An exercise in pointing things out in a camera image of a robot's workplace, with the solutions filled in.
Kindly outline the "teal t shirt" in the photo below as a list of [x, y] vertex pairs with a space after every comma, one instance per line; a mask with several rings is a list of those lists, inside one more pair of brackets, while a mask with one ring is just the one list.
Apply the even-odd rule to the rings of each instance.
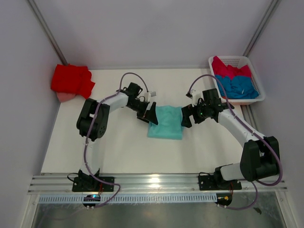
[[147, 137], [157, 139], [182, 140], [183, 127], [181, 107], [157, 106], [158, 124], [149, 123]]

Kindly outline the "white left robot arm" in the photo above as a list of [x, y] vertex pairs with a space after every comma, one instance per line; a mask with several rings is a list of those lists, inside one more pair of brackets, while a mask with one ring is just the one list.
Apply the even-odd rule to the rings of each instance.
[[74, 192], [97, 191], [99, 182], [100, 164], [98, 158], [100, 148], [98, 140], [107, 129], [109, 115], [119, 109], [128, 107], [136, 112], [137, 119], [146, 123], [158, 124], [156, 116], [156, 103], [150, 99], [156, 96], [155, 91], [148, 91], [140, 99], [143, 89], [136, 83], [119, 89], [114, 95], [103, 100], [87, 99], [82, 107], [76, 128], [84, 139], [83, 164], [73, 180]]

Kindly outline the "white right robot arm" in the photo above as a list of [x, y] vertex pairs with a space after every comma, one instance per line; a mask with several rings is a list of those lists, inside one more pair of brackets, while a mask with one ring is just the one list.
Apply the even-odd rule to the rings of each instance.
[[223, 189], [230, 181], [237, 180], [260, 182], [263, 178], [276, 175], [278, 179], [271, 185], [275, 186], [281, 181], [283, 169], [279, 158], [279, 143], [275, 137], [266, 137], [256, 131], [233, 111], [229, 102], [221, 101], [216, 89], [202, 92], [191, 90], [186, 96], [191, 99], [191, 104], [181, 109], [183, 127], [192, 127], [191, 117], [195, 124], [200, 124], [208, 118], [213, 119], [224, 126], [243, 148], [240, 163], [215, 169], [215, 187]]

